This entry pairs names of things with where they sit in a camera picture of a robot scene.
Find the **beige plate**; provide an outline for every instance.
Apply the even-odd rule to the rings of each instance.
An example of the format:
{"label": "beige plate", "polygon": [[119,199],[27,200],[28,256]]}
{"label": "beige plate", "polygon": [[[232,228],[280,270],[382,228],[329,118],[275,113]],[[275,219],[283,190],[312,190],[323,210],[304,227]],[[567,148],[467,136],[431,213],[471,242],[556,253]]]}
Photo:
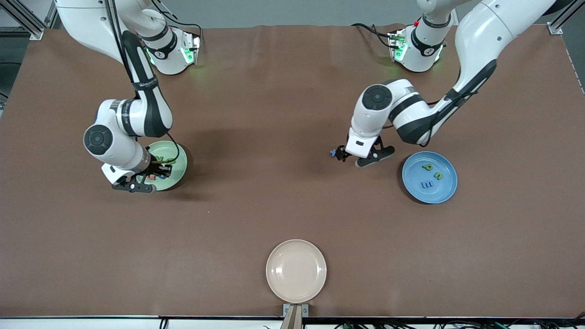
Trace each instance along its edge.
{"label": "beige plate", "polygon": [[276,296],[289,303],[304,303],[317,296],[326,276],[323,254],[305,240],[279,244],[266,263],[268,285]]}

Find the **brown table surface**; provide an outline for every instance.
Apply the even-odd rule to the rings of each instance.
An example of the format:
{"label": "brown table surface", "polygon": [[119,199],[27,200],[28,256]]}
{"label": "brown table surface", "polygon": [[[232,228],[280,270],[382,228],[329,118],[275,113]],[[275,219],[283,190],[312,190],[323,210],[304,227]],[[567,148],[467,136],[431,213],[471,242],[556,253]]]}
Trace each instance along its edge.
{"label": "brown table surface", "polygon": [[314,316],[575,316],[585,98],[546,27],[504,50],[426,148],[457,170],[448,202],[405,194],[401,163],[423,149],[391,129],[391,159],[329,157],[368,85],[406,77],[444,95],[453,38],[414,74],[357,28],[206,30],[199,65],[159,74],[190,167],[179,188],[140,195],[113,191],[82,144],[103,100],[133,95],[124,70],[46,30],[0,121],[0,314],[279,314],[266,260],[299,238],[328,266]]}

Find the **green plate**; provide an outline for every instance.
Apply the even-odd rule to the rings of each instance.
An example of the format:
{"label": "green plate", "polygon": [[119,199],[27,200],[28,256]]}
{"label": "green plate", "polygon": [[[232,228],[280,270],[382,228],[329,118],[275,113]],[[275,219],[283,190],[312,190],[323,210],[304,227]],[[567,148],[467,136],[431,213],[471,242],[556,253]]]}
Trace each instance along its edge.
{"label": "green plate", "polygon": [[[177,156],[177,148],[175,147],[175,143],[171,142],[170,140],[160,140],[150,144],[149,152],[157,157],[159,161],[171,160]],[[187,171],[187,154],[181,145],[179,145],[179,157],[174,162],[168,163],[168,165],[173,167],[170,177],[165,179],[155,177],[154,180],[147,178],[144,183],[156,186],[157,191],[163,191],[175,186],[181,180],[181,178],[183,178],[185,171]],[[136,180],[141,182],[142,176],[136,176]]]}

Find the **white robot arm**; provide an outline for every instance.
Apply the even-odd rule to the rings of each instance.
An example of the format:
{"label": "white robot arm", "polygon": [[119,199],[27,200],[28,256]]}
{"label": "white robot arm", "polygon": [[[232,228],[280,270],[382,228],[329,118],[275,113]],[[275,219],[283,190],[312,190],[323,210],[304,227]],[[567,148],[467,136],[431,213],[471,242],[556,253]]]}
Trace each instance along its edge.
{"label": "white robot arm", "polygon": [[393,152],[375,150],[380,133],[389,119],[402,141],[424,145],[447,119],[492,75],[501,51],[534,23],[555,0],[483,0],[461,21],[455,37],[460,74],[453,88],[430,107],[405,79],[390,80],[368,87],[353,113],[347,146],[336,157],[349,155],[364,160],[359,167],[378,162]]}
{"label": "white robot arm", "polygon": [[453,26],[451,11],[471,0],[417,0],[423,11],[416,25],[396,31],[390,44],[394,61],[407,70],[424,72],[439,59],[445,36]]}
{"label": "white robot arm", "polygon": [[135,176],[168,176],[171,166],[157,162],[135,138],[162,137],[173,125],[173,116],[140,40],[127,30],[122,18],[131,22],[138,33],[150,38],[151,41],[145,40],[147,46],[165,44],[162,46],[164,56],[161,56],[164,58],[156,62],[159,70],[178,73],[190,63],[180,53],[181,46],[173,41],[178,37],[177,31],[170,30],[164,19],[144,11],[140,7],[144,3],[140,0],[119,0],[118,3],[122,4],[118,8],[123,11],[119,15],[115,7],[107,7],[109,1],[56,0],[63,25],[71,37],[123,63],[136,91],[134,98],[106,100],[99,106],[94,124],[85,131],[85,148],[104,162],[102,171],[113,188],[152,192],[153,186],[139,184]]}

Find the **blue plate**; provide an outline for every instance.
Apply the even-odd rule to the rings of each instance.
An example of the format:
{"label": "blue plate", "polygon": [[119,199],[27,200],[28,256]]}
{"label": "blue plate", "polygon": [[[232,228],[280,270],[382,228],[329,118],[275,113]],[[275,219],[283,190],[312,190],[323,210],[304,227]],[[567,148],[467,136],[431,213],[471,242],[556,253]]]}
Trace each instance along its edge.
{"label": "blue plate", "polygon": [[435,152],[411,155],[402,167],[402,181],[413,197],[430,204],[447,201],[457,189],[455,168]]}

